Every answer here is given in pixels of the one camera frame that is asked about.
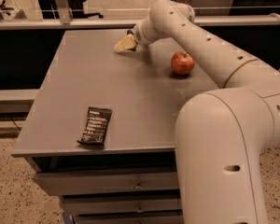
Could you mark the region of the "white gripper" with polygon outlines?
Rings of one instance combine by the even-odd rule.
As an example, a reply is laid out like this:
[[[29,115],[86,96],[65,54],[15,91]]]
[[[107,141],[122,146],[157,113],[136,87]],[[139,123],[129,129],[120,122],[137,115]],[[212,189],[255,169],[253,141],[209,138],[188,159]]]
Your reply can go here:
[[[138,22],[133,28],[134,35],[124,36],[116,45],[115,51],[117,53],[124,50],[134,49],[138,45],[148,45],[164,38],[164,34],[157,31],[150,20],[145,18]]]

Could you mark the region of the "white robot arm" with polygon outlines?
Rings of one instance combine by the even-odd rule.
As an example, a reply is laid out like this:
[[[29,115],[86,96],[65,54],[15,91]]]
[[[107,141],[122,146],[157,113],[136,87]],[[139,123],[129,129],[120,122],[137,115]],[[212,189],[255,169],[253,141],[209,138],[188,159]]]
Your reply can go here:
[[[171,37],[217,85],[176,120],[184,224],[269,224],[259,155],[280,142],[280,72],[193,20],[192,7],[159,0],[115,49]]]

